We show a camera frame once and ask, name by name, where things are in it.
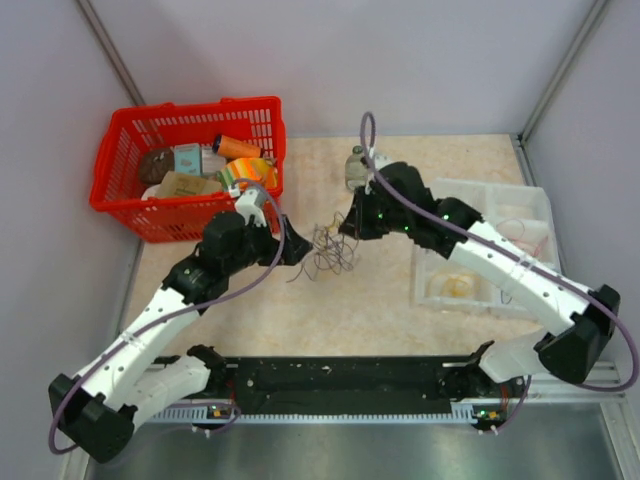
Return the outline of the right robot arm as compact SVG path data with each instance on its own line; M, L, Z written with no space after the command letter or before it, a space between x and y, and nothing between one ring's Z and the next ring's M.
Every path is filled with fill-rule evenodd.
M340 233L356 240L406 235L511 296L542 328L480 349L466 380L487 396L515 377L547 372L583 383L611 339L619 294L573 282L517 248L483 215L455 197L436 199L418 171L392 162L355 187Z

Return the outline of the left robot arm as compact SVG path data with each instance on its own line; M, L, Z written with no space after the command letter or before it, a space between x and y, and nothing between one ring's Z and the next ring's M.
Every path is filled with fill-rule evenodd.
M256 216L224 211L206 225L194 250L176 263L136 320L92 363L74 376L58 375L48 387L52 433L62 432L93 460L116 458L136 430L178 400L201 392L216 396L227 374L222 357L199 347L167 371L146 369L206 310L231 298L230 278L253 265L271 272L299 264L311 251L288 218L274 237Z

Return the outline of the clear glass bottle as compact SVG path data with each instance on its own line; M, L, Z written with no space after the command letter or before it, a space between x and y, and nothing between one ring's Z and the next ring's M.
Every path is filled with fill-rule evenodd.
M349 192L354 192L367 184L369 170L366 153L371 153L371 149L356 145L345 162L344 182Z

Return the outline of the orange striped sponge pack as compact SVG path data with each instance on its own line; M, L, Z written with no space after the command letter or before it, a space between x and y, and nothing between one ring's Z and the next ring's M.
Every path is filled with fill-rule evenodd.
M267 189L273 189L278 186L276 162L263 157L238 158L227 163L216 174L217 181L224 188L229 188L239 178L248 178Z

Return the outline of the grey white box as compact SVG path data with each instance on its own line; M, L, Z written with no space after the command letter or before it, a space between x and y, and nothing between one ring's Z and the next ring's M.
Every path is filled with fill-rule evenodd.
M201 155L201 175L210 177L227 165L227 159L216 154L210 146L202 145Z

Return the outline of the orange cylinder tube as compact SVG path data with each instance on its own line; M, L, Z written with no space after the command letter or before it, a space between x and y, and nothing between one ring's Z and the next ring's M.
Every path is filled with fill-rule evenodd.
M212 150L215 154L227 159L259 158L262 149L259 146L219 134L215 137Z

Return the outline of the brown cardboard box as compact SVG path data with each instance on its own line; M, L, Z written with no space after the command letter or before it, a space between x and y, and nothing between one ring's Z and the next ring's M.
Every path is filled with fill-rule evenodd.
M156 198L203 196L223 191L220 182L199 176L169 171L154 194Z

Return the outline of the teal small box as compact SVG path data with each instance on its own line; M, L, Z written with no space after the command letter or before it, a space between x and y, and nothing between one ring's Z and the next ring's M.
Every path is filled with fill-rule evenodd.
M197 177L202 175L201 147L198 143L176 145L173 155L175 172Z

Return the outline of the brown round cookie pack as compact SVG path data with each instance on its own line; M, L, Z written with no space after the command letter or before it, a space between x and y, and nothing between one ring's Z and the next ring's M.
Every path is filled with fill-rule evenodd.
M174 152L171 148L147 152L138 167L138 178L145 185L160 184L165 175L175 168Z

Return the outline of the white compartment tray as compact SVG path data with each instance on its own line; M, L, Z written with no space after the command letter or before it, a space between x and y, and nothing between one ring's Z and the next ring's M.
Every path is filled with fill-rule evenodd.
M521 185L438 178L436 198L456 197L479 211L506 240L560 270L551 205L543 189ZM475 272L436 253L413 250L412 301L433 310L532 320L534 316L506 292Z

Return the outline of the red plastic basket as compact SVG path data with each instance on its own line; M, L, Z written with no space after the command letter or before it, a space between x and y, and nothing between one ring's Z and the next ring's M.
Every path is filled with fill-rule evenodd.
M155 149L189 143L210 146L219 134L261 147L276 160L276 182L269 193L278 200L284 188L286 126L281 100L262 96L115 111L96 156L90 206L148 243L199 240L214 214L233 208L233 199L218 192L144 200L146 187L138 171L143 156Z

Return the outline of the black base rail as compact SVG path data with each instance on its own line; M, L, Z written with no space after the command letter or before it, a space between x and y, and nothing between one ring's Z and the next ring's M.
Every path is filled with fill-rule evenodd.
M229 357L198 400L232 400L250 415L449 413L482 399L502 409L523 379L492 381L465 356Z

